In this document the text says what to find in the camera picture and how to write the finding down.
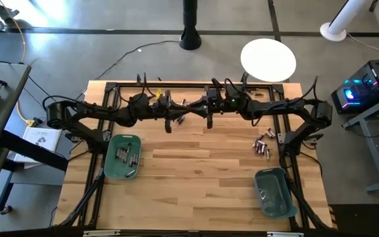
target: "blue led light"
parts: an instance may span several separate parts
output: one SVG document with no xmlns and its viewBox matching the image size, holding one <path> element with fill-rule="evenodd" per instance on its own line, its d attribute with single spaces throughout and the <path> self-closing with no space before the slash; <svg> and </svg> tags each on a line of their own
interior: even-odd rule
<svg viewBox="0 0 379 237">
<path fill-rule="evenodd" d="M 346 95 L 346 98 L 348 98 L 348 99 L 354 99 L 355 98 L 355 97 L 353 97 L 351 90 L 345 90 L 345 95 Z"/>
</svg>

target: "wooden table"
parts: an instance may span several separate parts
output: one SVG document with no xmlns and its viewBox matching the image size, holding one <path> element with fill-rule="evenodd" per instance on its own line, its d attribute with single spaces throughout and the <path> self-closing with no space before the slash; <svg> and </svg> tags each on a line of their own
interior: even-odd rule
<svg viewBox="0 0 379 237">
<path fill-rule="evenodd" d="M 86 101 L 101 104 L 105 83 L 90 81 Z M 203 94 L 201 88 L 170 90 L 173 100 L 179 103 L 183 98 L 187 102 L 195 101 Z M 121 89 L 124 98 L 139 92 L 141 89 L 137 88 Z M 284 84 L 284 92 L 288 98 L 299 97 L 301 86 Z M 269 101 L 268 92 L 264 93 L 253 99 Z M 97 128 L 95 119 L 82 122 Z M 292 130 L 302 122 L 300 117 L 290 115 Z M 206 126 L 206 120 L 194 114 L 186 115 L 180 126 L 174 123 L 171 134 L 164 131 L 163 119 L 138 121 L 132 128 L 115 125 L 114 134 L 135 134 L 142 139 L 142 162 L 134 180 L 105 179 L 97 228 L 290 230 L 288 220 L 274 221 L 262 214 L 253 188 L 253 177 L 258 170 L 279 167 L 276 140 L 264 139 L 271 152 L 269 162 L 254 155 L 251 149 L 255 137 L 268 127 L 274 128 L 272 117 L 265 116 L 258 126 L 252 127 L 239 115 L 227 113 L 214 115 L 212 129 Z M 79 145 L 72 155 L 86 149 L 86 144 Z M 304 147 L 302 151 L 316 156 Z M 90 154 L 83 155 L 69 163 L 54 224 L 63 221 L 82 197 L 90 157 Z M 297 160 L 306 200 L 322 221 L 331 226 L 318 165 L 302 155 Z M 86 220 L 92 208 L 93 199 Z"/>
</svg>

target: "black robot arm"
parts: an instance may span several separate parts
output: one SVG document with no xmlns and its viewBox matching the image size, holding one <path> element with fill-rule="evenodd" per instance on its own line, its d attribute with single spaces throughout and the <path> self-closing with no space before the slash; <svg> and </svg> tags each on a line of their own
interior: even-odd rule
<svg viewBox="0 0 379 237">
<path fill-rule="evenodd" d="M 299 155 L 301 142 L 319 129 L 331 125 L 332 106 L 318 99 L 296 98 L 292 100 L 260 102 L 251 99 L 241 87 L 222 86 L 214 82 L 214 88 L 205 88 L 205 95 L 198 101 L 179 105 L 172 100 L 169 91 L 150 105 L 145 93 L 130 98 L 123 108 L 102 107 L 81 101 L 60 101 L 47 108 L 47 124 L 51 128 L 70 131 L 74 136 L 84 139 L 90 151 L 106 150 L 101 132 L 91 130 L 80 123 L 80 119 L 93 118 L 115 121 L 120 126 L 131 127 L 138 120 L 165 119 L 166 132 L 172 132 L 170 121 L 187 113 L 195 113 L 207 119 L 207 128 L 213 127 L 213 115 L 218 113 L 239 113 L 245 120 L 260 119 L 264 115 L 299 115 L 305 122 L 294 132 L 286 135 L 285 149 Z M 311 112 L 305 109 L 312 105 Z"/>
</svg>

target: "white round lamp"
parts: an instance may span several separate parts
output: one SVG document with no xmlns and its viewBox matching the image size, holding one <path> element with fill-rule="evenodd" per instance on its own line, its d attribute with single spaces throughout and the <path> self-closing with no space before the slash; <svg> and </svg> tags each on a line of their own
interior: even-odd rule
<svg viewBox="0 0 379 237">
<path fill-rule="evenodd" d="M 265 82 L 281 82 L 296 69 L 296 58 L 283 43 L 274 39 L 255 39 L 241 52 L 243 69 L 256 79 Z"/>
</svg>

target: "white pipe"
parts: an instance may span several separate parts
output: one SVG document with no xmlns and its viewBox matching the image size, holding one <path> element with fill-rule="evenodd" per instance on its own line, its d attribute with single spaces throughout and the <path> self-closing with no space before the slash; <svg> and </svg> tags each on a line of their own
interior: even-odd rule
<svg viewBox="0 0 379 237">
<path fill-rule="evenodd" d="M 365 6 L 367 0 L 348 0 L 332 22 L 321 26 L 321 35 L 330 41 L 342 41 L 346 38 L 346 27 Z"/>
</svg>

